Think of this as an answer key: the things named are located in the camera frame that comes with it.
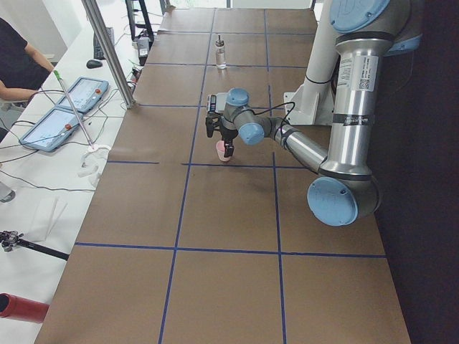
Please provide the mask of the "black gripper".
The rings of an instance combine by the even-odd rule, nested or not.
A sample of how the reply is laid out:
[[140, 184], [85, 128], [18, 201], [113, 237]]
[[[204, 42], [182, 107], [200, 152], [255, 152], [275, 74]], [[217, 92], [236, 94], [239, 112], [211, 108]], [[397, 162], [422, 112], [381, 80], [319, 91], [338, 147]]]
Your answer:
[[226, 122], [223, 115], [218, 115], [218, 120], [214, 124], [214, 129], [220, 132], [222, 140], [224, 141], [224, 157], [231, 158], [235, 149], [232, 141], [237, 137], [237, 130], [228, 128]]

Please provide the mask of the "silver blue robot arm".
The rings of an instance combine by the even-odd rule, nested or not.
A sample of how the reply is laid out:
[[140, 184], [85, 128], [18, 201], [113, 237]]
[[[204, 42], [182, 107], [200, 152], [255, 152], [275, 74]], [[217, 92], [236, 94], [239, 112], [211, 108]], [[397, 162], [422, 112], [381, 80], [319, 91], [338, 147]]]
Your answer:
[[366, 164], [377, 89], [385, 57], [418, 48], [423, 1], [326, 1], [303, 84], [286, 95], [285, 117], [265, 118], [242, 88], [210, 95], [207, 135], [219, 132], [224, 154], [233, 140], [271, 138], [317, 174], [309, 186], [313, 215], [346, 226], [381, 202]]

